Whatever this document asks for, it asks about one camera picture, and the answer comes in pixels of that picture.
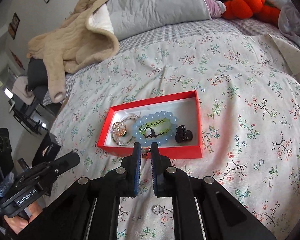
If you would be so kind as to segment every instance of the black box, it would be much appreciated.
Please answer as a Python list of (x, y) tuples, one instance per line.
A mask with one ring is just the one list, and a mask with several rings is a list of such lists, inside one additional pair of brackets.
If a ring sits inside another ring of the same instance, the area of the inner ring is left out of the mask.
[(32, 167), (43, 162), (54, 161), (60, 149), (61, 145), (57, 137), (47, 132), (32, 160)]

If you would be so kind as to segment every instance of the black mount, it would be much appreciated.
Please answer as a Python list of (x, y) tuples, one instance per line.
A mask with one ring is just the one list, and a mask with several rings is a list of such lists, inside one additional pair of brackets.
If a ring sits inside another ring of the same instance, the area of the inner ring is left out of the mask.
[(0, 216), (12, 218), (16, 215), (29, 220), (24, 209), (39, 199), (42, 195), (49, 195), (57, 177), (80, 163), (80, 157), (70, 152), (61, 158), (41, 163), (31, 169), (19, 160), (24, 172), (17, 176), (14, 184), (4, 197), (0, 198)]
[[(117, 240), (120, 197), (135, 197), (140, 175), (141, 147), (121, 167), (104, 177), (78, 179), (17, 239)], [(197, 179), (171, 166), (151, 145), (154, 191), (172, 197), (175, 240), (275, 240), (274, 235), (210, 176)]]

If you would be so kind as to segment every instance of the beige quilted jacket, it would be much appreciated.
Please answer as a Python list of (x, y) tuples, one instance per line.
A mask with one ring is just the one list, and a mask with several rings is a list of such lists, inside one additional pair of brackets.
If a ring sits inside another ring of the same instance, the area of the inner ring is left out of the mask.
[(107, 1), (79, 0), (71, 16), (59, 29), (29, 41), (27, 57), (43, 59), (48, 72), (49, 93), (54, 103), (61, 102), (66, 96), (65, 72), (75, 73), (118, 53), (119, 42), (113, 32), (91, 26), (89, 21)]

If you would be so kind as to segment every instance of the gray checkered sheet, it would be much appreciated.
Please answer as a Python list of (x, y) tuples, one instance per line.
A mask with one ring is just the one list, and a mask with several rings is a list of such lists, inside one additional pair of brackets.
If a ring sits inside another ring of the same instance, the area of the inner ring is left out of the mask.
[[(132, 36), (121, 41), (119, 54), (127, 50), (132, 50), (161, 41), (169, 41), (193, 35), (211, 35), (228, 33), (238, 33), (241, 35), (262, 35), (268, 33), (296, 46), (292, 41), (284, 37), (280, 33), (278, 28), (271, 24), (262, 23), (252, 18), (246, 20), (233, 21), (227, 21), (218, 18), (205, 21), (167, 25), (144, 33), (140, 33), (138, 35)], [(66, 74), (66, 97), (70, 95), (72, 87), (75, 84), (77, 78), (80, 78), (83, 73), (90, 70), (91, 68), (94, 68), (96, 65), (97, 64), (92, 64), (90, 66), (87, 66), (75, 74)], [(43, 105), (46, 106), (51, 103), (52, 100), (48, 91), (44, 97)]]

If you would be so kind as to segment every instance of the hand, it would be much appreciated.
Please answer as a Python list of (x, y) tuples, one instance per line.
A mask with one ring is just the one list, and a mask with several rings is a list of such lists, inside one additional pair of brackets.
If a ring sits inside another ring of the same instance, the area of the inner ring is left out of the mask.
[(24, 229), (29, 223), (31, 223), (31, 221), (33, 221), (42, 212), (42, 208), (39, 206), (37, 201), (30, 204), (28, 206), (28, 209), (32, 215), (29, 219), (29, 222), (19, 216), (15, 216), (13, 218), (8, 218), (7, 216), (4, 216), (4, 219), (6, 220), (7, 224), (16, 234), (19, 234), (22, 229)]

